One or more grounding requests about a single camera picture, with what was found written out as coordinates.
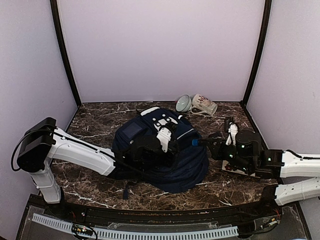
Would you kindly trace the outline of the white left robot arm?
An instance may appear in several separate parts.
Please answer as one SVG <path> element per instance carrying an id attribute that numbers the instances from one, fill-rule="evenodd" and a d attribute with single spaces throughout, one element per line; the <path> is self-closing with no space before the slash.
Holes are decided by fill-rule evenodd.
<path id="1" fill-rule="evenodd" d="M 116 178 L 136 176 L 150 179 L 150 170 L 159 164 L 160 157 L 174 156 L 178 141 L 174 138 L 178 122 L 169 117 L 155 123 L 156 132 L 140 136 L 122 151 L 103 148 L 80 140 L 56 126 L 47 117 L 30 128 L 16 144 L 11 155 L 12 171 L 24 171 L 31 176 L 51 210 L 67 218 L 70 206 L 63 201 L 64 193 L 57 184 L 50 164 L 52 159 L 63 160 L 98 174 Z"/>

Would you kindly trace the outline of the blue black marker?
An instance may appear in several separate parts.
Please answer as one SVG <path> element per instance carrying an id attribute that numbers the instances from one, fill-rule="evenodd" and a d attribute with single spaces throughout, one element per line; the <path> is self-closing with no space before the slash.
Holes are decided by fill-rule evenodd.
<path id="1" fill-rule="evenodd" d="M 191 141 L 193 146 L 208 146 L 213 141 L 211 139 L 193 139 Z"/>

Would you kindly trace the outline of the navy blue student backpack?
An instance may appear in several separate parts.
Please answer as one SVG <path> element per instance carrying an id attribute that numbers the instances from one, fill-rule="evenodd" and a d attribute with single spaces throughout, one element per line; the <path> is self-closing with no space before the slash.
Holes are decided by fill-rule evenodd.
<path id="1" fill-rule="evenodd" d="M 140 136 L 155 135 L 168 122 L 179 124 L 179 132 L 171 134 L 167 152 L 175 155 L 173 166 L 133 167 L 125 163 L 125 150 L 130 141 Z M 209 169 L 205 146 L 193 146 L 202 136 L 181 114 L 167 108 L 151 107 L 127 121 L 115 132 L 112 151 L 118 159 L 111 178 L 146 182 L 169 193 L 182 193 L 202 182 Z"/>

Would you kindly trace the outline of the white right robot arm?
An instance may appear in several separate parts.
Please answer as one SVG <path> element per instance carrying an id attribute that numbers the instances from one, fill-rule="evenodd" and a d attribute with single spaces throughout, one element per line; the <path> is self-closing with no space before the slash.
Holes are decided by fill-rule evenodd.
<path id="1" fill-rule="evenodd" d="M 208 138 L 193 140 L 194 146 L 208 147 L 211 157 L 222 161 L 225 171 L 258 179 L 280 180 L 304 177 L 296 183 L 266 186 L 261 201 L 255 205 L 255 213 L 266 217 L 278 206 L 320 196 L 320 156 L 296 153 L 290 149 L 263 149 L 258 132 L 240 130 L 232 117 L 224 122 L 227 138 L 220 132 Z"/>

